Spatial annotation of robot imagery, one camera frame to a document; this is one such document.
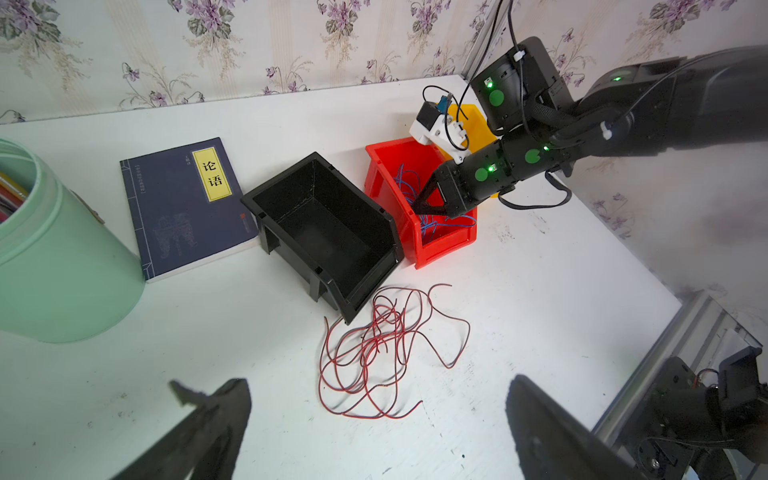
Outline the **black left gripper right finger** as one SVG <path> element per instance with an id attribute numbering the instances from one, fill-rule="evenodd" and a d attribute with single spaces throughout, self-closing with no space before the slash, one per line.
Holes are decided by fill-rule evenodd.
<path id="1" fill-rule="evenodd" d="M 511 381 L 506 415 L 526 479 L 641 479 L 525 375 Z"/>

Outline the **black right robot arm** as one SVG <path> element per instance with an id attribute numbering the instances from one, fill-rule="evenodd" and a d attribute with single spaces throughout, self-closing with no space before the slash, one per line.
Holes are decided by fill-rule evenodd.
<path id="1" fill-rule="evenodd" d="M 650 157 L 767 137 L 762 45 L 621 66 L 574 99 L 541 40 L 530 37 L 471 88 L 495 139 L 438 167 L 413 201 L 419 215 L 458 218 L 529 178 L 570 175 L 585 157 Z"/>

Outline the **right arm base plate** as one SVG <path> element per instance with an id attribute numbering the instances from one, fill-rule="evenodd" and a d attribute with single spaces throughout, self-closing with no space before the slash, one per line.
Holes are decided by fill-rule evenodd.
<path id="1" fill-rule="evenodd" d="M 735 479 L 727 453 L 754 464 L 767 462 L 767 385 L 759 379 L 760 347 L 724 359 L 707 386 L 680 358 L 665 361 L 636 410 L 620 430 L 618 445 L 647 479 Z"/>

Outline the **black plastic bin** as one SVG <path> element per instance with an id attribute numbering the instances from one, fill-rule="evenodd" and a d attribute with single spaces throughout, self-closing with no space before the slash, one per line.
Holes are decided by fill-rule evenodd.
<path id="1" fill-rule="evenodd" d="M 351 323 L 404 259 L 393 217 L 313 152 L 241 197 L 279 254 Z"/>

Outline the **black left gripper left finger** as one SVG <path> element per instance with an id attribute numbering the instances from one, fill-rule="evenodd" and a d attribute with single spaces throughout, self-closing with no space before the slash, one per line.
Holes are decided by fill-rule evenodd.
<path id="1" fill-rule="evenodd" d="M 194 411 L 120 471 L 117 479 L 231 479 L 248 425 L 252 400 L 244 378 L 215 392 L 169 382 L 177 400 Z"/>

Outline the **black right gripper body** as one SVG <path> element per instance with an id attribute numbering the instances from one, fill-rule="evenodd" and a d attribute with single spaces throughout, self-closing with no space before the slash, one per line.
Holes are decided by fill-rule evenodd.
<path id="1" fill-rule="evenodd" d="M 516 183 L 500 146 L 487 146 L 460 164 L 445 162 L 433 177 L 442 198 L 438 211 L 451 219 L 475 209 L 494 194 L 510 191 Z"/>

